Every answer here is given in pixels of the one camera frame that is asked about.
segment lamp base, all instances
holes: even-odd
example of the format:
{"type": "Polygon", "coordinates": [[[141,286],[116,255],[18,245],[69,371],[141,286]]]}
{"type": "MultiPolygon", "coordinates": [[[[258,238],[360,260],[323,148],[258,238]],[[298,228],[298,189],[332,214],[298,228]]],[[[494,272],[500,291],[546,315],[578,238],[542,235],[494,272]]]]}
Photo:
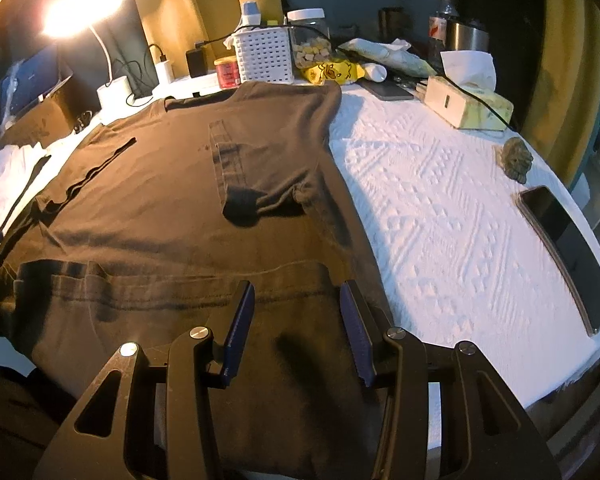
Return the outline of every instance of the lamp base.
{"type": "Polygon", "coordinates": [[[102,108],[100,116],[104,124],[128,117],[133,112],[138,111],[129,106],[135,100],[135,97],[129,98],[130,95],[132,96],[133,92],[131,91],[129,79],[126,78],[126,75],[114,79],[109,86],[102,85],[98,88],[98,99],[102,108]]]}

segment black smartphone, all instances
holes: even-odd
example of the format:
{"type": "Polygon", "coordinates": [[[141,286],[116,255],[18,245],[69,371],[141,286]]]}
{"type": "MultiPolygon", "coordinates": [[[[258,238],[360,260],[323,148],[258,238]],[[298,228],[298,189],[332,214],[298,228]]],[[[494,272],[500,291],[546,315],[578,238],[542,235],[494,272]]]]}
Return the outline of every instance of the black smartphone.
{"type": "Polygon", "coordinates": [[[376,83],[362,78],[358,79],[357,83],[381,101],[408,101],[413,99],[413,95],[388,79],[385,79],[381,83],[376,83]]]}
{"type": "Polygon", "coordinates": [[[600,265],[573,220],[547,186],[522,191],[518,207],[554,258],[585,329],[600,330],[600,265]]]}

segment metal screw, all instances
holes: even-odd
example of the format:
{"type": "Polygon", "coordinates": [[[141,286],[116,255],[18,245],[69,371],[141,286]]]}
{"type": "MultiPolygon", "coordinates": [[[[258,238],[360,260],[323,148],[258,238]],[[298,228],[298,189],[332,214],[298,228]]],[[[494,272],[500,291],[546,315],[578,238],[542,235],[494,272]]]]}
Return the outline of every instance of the metal screw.
{"type": "Polygon", "coordinates": [[[386,334],[391,339],[404,339],[407,335],[407,331],[399,326],[392,326],[389,330],[386,331],[386,334]]]}
{"type": "Polygon", "coordinates": [[[191,329],[189,335],[193,339],[204,339],[206,336],[209,335],[209,329],[206,326],[197,326],[191,329]]]}
{"type": "Polygon", "coordinates": [[[471,341],[462,341],[459,348],[460,351],[466,355],[473,355],[477,351],[477,348],[471,341]]]}
{"type": "Polygon", "coordinates": [[[136,343],[124,343],[120,347],[120,355],[123,357],[131,357],[138,351],[138,345],[136,343]]]}

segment desk lamp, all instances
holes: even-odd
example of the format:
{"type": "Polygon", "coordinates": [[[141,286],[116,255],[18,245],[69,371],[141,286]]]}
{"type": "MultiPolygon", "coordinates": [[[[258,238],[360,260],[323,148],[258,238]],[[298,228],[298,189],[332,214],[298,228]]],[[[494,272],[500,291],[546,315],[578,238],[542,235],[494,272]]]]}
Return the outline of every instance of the desk lamp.
{"type": "Polygon", "coordinates": [[[131,95],[126,76],[113,79],[111,58],[93,25],[112,16],[123,0],[56,0],[47,10],[44,33],[52,38],[68,38],[88,28],[100,43],[107,58],[109,81],[98,88],[98,98],[103,112],[115,113],[116,108],[126,107],[131,95]]]}

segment white plastic basket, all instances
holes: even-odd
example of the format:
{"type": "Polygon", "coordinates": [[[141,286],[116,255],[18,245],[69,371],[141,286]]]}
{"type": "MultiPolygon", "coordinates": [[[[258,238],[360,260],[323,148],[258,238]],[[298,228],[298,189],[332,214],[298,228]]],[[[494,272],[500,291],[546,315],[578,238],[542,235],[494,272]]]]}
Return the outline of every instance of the white plastic basket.
{"type": "Polygon", "coordinates": [[[234,34],[240,79],[291,84],[289,34],[286,28],[258,28],[234,34]]]}

